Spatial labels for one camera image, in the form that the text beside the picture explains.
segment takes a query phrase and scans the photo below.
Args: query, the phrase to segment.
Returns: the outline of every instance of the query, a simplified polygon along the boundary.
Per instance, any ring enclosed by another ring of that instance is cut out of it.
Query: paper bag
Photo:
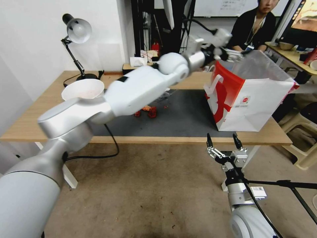
[[[261,51],[232,65],[217,61],[211,83],[204,85],[219,131],[258,132],[296,88],[296,82]]]

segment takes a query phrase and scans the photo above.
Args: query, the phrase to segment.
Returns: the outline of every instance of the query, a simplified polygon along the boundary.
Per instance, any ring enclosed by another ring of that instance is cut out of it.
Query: lamp base
[[[94,74],[85,74],[85,76],[79,76],[77,80],[81,80],[81,79],[87,79],[87,78],[92,78],[92,79],[98,79],[98,76],[94,75]]]

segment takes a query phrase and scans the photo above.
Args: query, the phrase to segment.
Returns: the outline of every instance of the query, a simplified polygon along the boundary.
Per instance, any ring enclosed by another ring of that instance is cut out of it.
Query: white chair
[[[296,126],[302,126],[313,135],[317,135],[317,102],[307,105],[300,113],[286,122],[282,129],[285,133],[288,133]],[[297,157],[294,165],[302,170],[308,169],[317,162],[317,143],[307,151],[302,151],[295,145],[283,146],[283,148]]]

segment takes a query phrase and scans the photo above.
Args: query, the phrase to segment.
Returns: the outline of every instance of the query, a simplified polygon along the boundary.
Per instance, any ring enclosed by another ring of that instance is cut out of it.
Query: black jacket
[[[256,12],[257,8],[245,12],[240,17],[238,17],[231,32],[232,38],[228,43],[228,48],[231,48],[232,46],[240,46],[243,50],[246,49],[247,45],[244,43],[247,41],[249,42],[252,38],[252,27]],[[275,24],[276,18],[271,12],[269,12],[266,15],[263,26],[258,30],[252,39],[254,49],[257,49],[260,45],[264,45],[264,42],[270,41],[272,39],[275,31]]]

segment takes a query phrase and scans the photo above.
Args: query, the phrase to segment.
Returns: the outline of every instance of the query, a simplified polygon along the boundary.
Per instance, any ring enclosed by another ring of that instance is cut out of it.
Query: person
[[[236,51],[265,51],[264,42],[273,38],[276,18],[271,12],[279,0],[258,0],[258,7],[243,13],[235,22],[228,48]]]

